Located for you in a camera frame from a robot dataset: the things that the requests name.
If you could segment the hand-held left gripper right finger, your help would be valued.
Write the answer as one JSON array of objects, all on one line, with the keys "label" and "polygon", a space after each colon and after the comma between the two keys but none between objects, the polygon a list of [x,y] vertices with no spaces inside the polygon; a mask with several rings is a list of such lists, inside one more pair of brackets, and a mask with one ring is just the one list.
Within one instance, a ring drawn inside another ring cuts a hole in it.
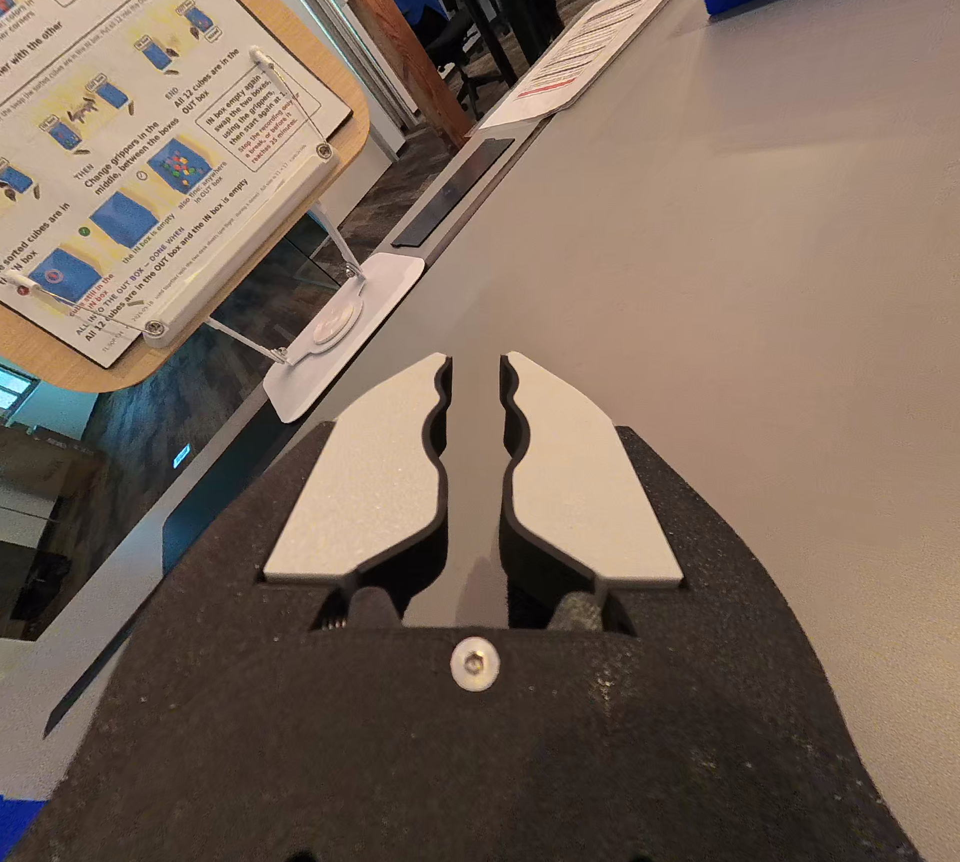
[{"label": "hand-held left gripper right finger", "polygon": [[500,358],[501,563],[531,594],[676,589],[684,580],[611,418],[528,356]]}]

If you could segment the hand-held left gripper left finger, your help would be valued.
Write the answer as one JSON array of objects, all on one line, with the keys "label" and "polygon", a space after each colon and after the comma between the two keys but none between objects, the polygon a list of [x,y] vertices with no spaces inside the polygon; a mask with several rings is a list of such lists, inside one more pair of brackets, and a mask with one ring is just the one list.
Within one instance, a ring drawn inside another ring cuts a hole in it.
[{"label": "hand-held left gripper left finger", "polygon": [[362,587],[439,548],[452,359],[441,352],[368,390],[336,419],[263,567],[271,583]]}]

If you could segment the paper in plastic sleeve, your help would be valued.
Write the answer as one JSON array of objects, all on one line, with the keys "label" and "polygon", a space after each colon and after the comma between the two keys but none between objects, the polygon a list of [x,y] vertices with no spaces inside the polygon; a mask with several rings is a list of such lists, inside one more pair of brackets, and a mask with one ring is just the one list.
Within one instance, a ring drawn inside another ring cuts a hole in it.
[{"label": "paper in plastic sleeve", "polygon": [[571,107],[669,0],[597,0],[486,115],[480,128],[541,119]]}]

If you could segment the wooden beam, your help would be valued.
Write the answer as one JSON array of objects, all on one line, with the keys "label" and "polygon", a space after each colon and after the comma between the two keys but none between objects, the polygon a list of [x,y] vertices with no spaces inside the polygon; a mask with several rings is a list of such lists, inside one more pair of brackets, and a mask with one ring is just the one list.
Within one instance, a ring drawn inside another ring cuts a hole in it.
[{"label": "wooden beam", "polygon": [[395,1],[348,3],[426,121],[450,150],[462,149],[470,139],[472,122]]}]

